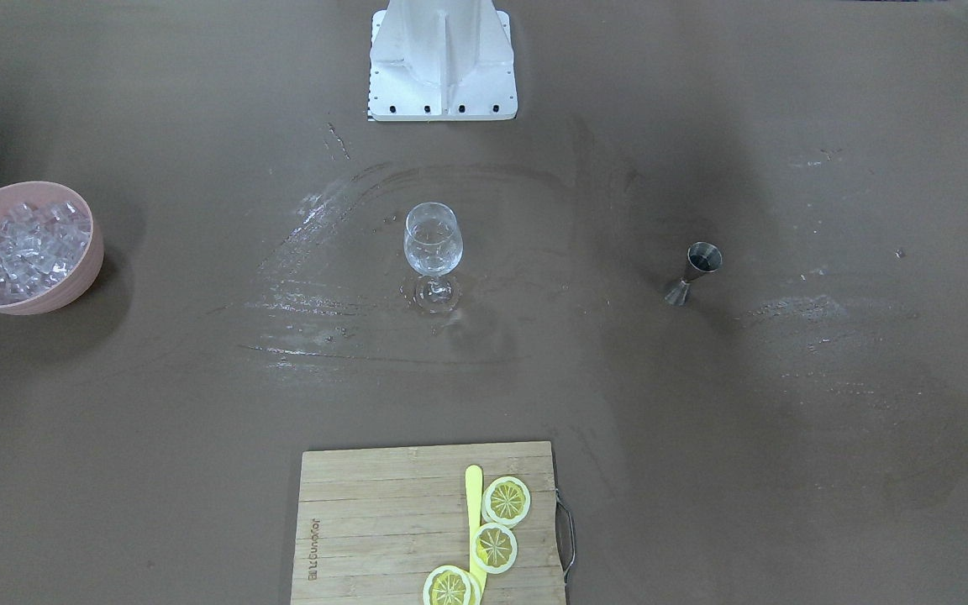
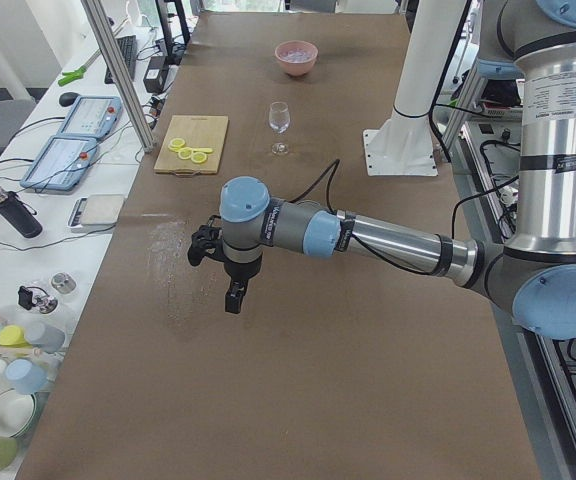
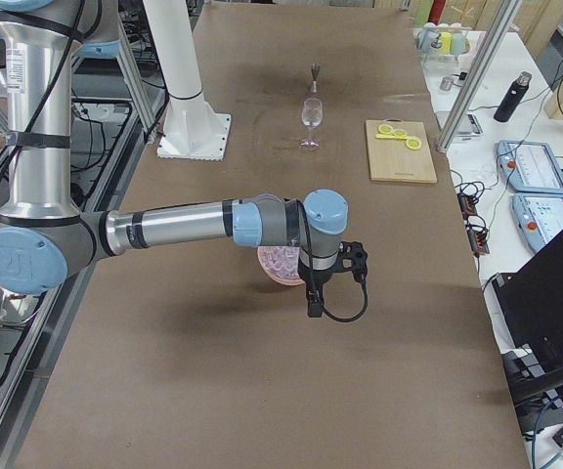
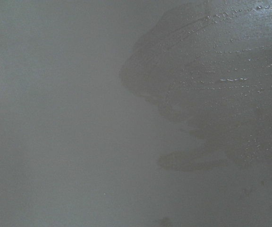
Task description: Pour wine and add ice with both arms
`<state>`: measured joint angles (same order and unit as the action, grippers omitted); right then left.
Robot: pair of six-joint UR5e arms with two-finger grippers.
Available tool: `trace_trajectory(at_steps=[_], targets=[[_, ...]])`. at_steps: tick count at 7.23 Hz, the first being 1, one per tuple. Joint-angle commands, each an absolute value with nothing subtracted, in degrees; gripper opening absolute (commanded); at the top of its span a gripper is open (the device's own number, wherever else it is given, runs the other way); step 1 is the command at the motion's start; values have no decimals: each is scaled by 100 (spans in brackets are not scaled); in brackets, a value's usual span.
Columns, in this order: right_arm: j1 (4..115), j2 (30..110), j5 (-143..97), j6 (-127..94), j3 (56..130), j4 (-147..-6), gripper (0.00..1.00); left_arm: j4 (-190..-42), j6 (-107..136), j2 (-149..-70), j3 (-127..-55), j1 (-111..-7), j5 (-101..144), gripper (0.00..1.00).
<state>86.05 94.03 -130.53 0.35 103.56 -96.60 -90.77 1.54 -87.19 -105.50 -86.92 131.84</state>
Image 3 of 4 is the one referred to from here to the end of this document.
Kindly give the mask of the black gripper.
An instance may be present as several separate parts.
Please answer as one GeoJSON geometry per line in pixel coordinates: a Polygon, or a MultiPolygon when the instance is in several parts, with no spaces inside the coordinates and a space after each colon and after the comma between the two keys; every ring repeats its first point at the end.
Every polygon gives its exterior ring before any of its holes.
{"type": "Polygon", "coordinates": [[[368,276],[368,254],[358,241],[341,241],[335,262],[337,273],[351,273],[357,283],[365,283],[368,276]]]}

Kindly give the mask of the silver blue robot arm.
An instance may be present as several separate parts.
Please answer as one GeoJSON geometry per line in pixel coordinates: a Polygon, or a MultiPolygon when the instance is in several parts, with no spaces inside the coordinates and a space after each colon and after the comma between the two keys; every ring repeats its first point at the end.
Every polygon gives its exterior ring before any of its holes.
{"type": "Polygon", "coordinates": [[[365,283],[367,254],[343,240],[348,205],[331,190],[301,201],[262,194],[131,214],[78,209],[70,195],[71,57],[111,38],[117,19],[112,1],[0,1],[10,150],[0,286],[37,295],[128,249],[224,236],[240,246],[298,247],[310,305],[334,274],[365,283]]]}

